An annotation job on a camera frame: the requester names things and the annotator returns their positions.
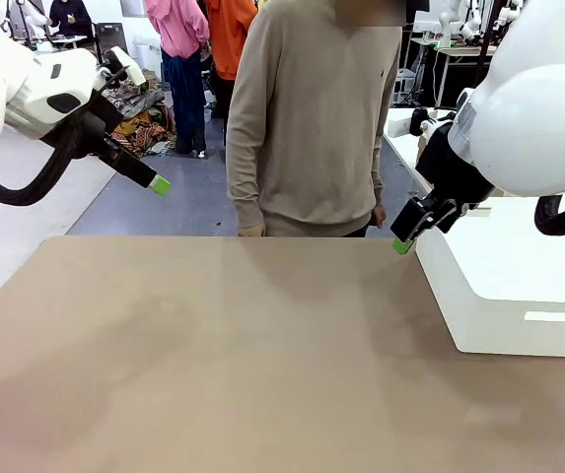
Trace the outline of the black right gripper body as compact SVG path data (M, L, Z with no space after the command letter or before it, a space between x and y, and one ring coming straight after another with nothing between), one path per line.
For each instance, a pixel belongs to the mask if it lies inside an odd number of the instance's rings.
M454 152L449 144L453 124L441 122L430 135L415 169L432 186L431 195L438 201L475 205L494 191L491 184L473 165Z

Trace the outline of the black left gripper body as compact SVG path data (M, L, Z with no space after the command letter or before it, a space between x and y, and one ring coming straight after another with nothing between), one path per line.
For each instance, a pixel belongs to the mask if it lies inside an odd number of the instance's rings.
M123 119L122 113L98 91L92 91L81 117L81 151L100 157L110 151L107 137Z

